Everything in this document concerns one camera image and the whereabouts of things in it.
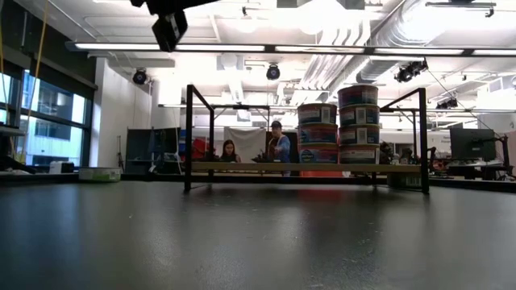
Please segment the white backdrop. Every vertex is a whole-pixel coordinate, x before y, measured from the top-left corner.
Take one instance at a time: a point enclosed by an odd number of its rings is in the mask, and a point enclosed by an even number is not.
[[[259,155],[260,151],[265,152],[265,129],[231,129],[225,127],[224,141],[228,139],[233,140],[236,154],[240,156],[242,163],[252,163],[251,159]]]

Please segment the computer monitor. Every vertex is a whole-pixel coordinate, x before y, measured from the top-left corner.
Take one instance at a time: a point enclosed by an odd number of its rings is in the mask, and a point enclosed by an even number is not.
[[[450,129],[451,157],[457,160],[495,160],[494,131],[490,129]]]

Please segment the woman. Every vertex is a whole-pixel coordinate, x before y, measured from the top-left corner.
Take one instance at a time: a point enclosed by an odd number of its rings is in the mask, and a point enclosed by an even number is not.
[[[223,155],[220,157],[223,162],[236,162],[240,163],[240,156],[235,153],[235,144],[232,140],[226,140],[223,145]]]

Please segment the ceiling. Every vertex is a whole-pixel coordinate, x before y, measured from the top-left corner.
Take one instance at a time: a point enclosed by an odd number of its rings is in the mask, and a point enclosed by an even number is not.
[[[31,13],[41,17],[44,1],[15,0]],[[182,43],[225,43],[225,44],[320,44],[324,33],[309,34],[310,30],[325,27],[349,29],[360,23],[367,23],[368,29],[378,25],[381,20],[401,0],[371,0],[380,2],[379,9],[367,9],[362,12],[325,9],[315,1],[297,9],[278,9],[277,0],[222,0],[185,11],[189,30],[181,40]],[[467,14],[466,17],[452,17],[446,22],[444,33],[438,35],[427,45],[439,47],[494,46],[508,47],[516,43],[516,1],[496,0],[495,14],[491,18],[480,14]],[[151,25],[156,16],[151,16],[145,7],[131,6],[129,0],[50,0],[48,23],[58,31],[76,41],[100,42],[155,42]],[[241,7],[248,8],[249,19],[242,19]],[[421,27],[412,27],[416,32],[425,31],[433,26],[445,14],[437,14]],[[201,93],[217,96],[222,91],[229,91],[228,77],[224,71],[217,70],[217,54],[168,54],[164,52],[127,52],[104,55],[120,72],[134,72],[137,63],[147,65],[151,75],[157,78],[176,77],[182,82],[194,83]],[[240,72],[243,91],[276,93],[280,81],[289,82],[302,79],[314,56],[296,55],[245,55],[245,60],[263,60],[278,63],[281,79],[268,81],[266,68],[252,68]],[[508,59],[473,59],[473,58],[429,58],[430,74],[425,72],[411,82],[399,84],[393,79],[397,68],[384,73],[378,80],[380,98],[387,102],[412,89],[426,87],[428,97],[445,93],[445,89],[478,83],[486,76],[516,74],[516,61]],[[476,95],[474,88],[460,92],[465,97]]]

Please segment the plastic tub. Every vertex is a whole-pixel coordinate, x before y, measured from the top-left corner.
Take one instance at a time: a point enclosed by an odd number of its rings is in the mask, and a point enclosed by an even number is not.
[[[301,124],[299,125],[299,143],[333,143],[337,144],[337,125]]]
[[[380,144],[380,126],[353,125],[340,127],[340,145]]]
[[[339,108],[349,105],[378,105],[378,88],[376,86],[353,85],[341,89],[337,94],[339,95]]]
[[[378,164],[380,145],[340,146],[341,164]]]
[[[340,126],[378,125],[380,121],[380,107],[376,105],[353,105],[339,111]]]
[[[337,164],[339,162],[339,148],[337,144],[310,144],[301,145],[299,163],[302,164]]]
[[[337,106],[331,104],[305,104],[298,107],[299,124],[337,123]]]

